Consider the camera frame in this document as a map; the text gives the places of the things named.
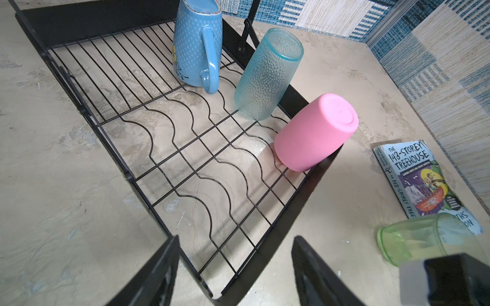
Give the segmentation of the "pink plastic cup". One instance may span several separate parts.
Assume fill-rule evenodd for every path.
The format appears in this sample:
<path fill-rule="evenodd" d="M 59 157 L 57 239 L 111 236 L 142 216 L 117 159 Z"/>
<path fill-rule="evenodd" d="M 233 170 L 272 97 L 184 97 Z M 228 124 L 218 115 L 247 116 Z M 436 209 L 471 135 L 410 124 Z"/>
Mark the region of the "pink plastic cup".
<path fill-rule="evenodd" d="M 337 94 L 323 94 L 304 107 L 278 133 L 278 159 L 295 172 L 305 172 L 339 149 L 356 131 L 353 106 Z"/>

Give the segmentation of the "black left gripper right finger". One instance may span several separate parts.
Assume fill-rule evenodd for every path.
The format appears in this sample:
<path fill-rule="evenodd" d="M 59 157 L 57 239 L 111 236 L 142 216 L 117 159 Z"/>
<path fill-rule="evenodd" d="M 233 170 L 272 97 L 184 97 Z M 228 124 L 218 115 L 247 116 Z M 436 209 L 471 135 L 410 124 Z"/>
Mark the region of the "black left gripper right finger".
<path fill-rule="evenodd" d="M 362 305 L 301 236 L 293 240 L 292 261 L 301 305 Z"/>

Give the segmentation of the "green transparent glass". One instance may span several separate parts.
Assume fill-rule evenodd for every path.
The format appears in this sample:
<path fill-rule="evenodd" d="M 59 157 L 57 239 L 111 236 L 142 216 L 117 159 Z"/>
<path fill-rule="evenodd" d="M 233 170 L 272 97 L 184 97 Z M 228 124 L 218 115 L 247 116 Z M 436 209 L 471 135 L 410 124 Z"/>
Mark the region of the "green transparent glass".
<path fill-rule="evenodd" d="M 454 215 L 433 214 L 381 227 L 376 240 L 383 257 L 399 267 L 409 261 L 466 253 L 487 264 L 475 235 Z"/>

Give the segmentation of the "treehouse book on table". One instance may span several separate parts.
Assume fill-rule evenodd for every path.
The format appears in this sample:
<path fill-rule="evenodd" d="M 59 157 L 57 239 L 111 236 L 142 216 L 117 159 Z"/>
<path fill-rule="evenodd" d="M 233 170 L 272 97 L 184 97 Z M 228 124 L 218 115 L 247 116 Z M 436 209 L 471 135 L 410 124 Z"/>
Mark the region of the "treehouse book on table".
<path fill-rule="evenodd" d="M 473 234 L 483 229 L 449 187 L 425 141 L 385 144 L 373 149 L 408 218 L 448 213 Z"/>

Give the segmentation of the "teal textured plastic cup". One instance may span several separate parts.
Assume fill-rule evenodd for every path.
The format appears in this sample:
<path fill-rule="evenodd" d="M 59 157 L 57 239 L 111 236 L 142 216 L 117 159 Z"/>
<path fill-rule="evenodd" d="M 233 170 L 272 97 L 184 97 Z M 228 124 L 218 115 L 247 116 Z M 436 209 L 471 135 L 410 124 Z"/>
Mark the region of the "teal textured plastic cup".
<path fill-rule="evenodd" d="M 304 48 L 282 28 L 270 28 L 252 55 L 234 93 L 236 108 L 254 121 L 267 119 L 295 75 Z"/>

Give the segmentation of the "blue ceramic mug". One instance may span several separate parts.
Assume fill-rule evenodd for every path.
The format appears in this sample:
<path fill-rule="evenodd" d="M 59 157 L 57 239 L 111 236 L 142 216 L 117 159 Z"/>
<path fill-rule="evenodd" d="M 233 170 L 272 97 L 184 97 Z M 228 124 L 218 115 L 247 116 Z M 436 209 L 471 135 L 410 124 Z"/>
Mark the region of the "blue ceramic mug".
<path fill-rule="evenodd" d="M 215 94 L 222 58 L 222 9 L 215 0 L 180 1 L 174 28 L 172 62 L 184 83 Z"/>

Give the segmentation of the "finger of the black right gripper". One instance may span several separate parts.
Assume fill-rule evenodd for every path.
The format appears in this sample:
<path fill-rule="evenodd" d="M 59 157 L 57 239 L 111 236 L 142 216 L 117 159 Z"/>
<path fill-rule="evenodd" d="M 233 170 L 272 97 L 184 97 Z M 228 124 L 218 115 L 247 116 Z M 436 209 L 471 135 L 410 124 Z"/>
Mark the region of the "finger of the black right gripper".
<path fill-rule="evenodd" d="M 402 305 L 489 305 L 489 266 L 466 253 L 408 261 L 399 284 Z"/>

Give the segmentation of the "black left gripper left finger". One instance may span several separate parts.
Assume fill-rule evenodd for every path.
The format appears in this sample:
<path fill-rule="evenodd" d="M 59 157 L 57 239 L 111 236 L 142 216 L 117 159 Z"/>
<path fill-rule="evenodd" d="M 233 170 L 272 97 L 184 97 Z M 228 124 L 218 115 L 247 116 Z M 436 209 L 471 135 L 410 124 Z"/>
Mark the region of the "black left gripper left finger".
<path fill-rule="evenodd" d="M 108 305 L 170 305 L 180 257 L 179 237 L 169 238 Z"/>

